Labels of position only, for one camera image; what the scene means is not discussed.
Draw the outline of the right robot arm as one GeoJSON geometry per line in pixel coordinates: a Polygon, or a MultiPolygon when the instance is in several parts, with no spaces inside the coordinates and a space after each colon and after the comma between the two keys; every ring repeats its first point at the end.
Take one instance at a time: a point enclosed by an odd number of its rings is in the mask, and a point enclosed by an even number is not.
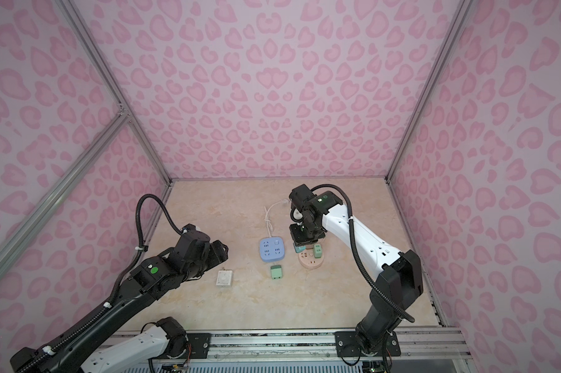
{"type": "Polygon", "coordinates": [[[363,354],[386,353],[397,326],[416,322],[407,310],[424,293],[420,257],[388,244],[356,218],[350,198],[336,185],[302,184],[291,191],[289,200],[295,246],[316,244],[330,233],[350,249],[371,288],[372,303],[355,327],[355,345],[363,354]]]}

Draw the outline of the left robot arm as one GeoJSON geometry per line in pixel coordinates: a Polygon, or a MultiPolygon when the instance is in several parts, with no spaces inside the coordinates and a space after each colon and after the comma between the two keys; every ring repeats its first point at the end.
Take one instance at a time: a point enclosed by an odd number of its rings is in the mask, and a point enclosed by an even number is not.
{"type": "Polygon", "coordinates": [[[10,364],[15,372],[82,372],[92,353],[127,321],[229,259],[229,247],[186,225],[174,247],[143,260],[103,304],[42,347],[22,348],[10,364]]]}

